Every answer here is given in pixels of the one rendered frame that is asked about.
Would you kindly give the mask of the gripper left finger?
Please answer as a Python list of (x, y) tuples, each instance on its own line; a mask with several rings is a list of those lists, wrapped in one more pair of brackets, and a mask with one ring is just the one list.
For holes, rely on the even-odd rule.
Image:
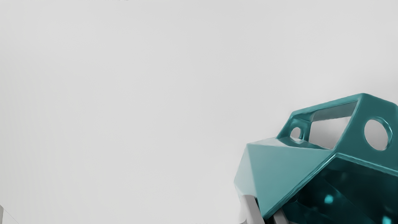
[(265, 224), (253, 195), (242, 195), (240, 197), (239, 224)]

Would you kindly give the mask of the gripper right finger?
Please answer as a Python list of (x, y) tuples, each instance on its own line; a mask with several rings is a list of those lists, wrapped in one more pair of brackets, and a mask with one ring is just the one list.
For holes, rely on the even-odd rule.
[(273, 224), (290, 224), (282, 208), (277, 210), (272, 216)]

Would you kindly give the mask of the teal faceted mug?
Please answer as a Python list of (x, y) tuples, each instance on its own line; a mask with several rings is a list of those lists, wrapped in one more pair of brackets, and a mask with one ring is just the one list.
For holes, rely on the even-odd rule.
[[(332, 149), (313, 122), (350, 117)], [(398, 105), (360, 93), (291, 113), (278, 136), (246, 145), (235, 179), (265, 224), (398, 224)]]

